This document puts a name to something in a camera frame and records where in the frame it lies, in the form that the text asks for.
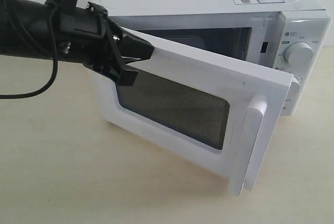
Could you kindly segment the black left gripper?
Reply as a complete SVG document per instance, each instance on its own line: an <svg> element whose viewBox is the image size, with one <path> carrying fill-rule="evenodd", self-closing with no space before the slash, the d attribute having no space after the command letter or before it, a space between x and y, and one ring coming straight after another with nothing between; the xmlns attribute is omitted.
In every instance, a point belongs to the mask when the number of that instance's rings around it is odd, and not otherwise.
<svg viewBox="0 0 334 224"><path fill-rule="evenodd" d="M53 69L58 61L77 62L111 78L118 86L132 86L138 71L125 62L149 60L154 46L148 41L116 27L106 10L94 3L88 8L64 12L60 5L48 3L47 26L51 36Z"/></svg>

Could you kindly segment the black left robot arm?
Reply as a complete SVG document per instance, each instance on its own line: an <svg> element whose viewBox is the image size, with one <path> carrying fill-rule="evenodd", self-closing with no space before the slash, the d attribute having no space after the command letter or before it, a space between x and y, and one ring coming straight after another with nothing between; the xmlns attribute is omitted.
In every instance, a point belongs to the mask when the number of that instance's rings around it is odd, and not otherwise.
<svg viewBox="0 0 334 224"><path fill-rule="evenodd" d="M1 0L1 54L80 63L121 86L138 71L130 63L149 60L154 46L122 29L100 5L65 13L54 4Z"/></svg>

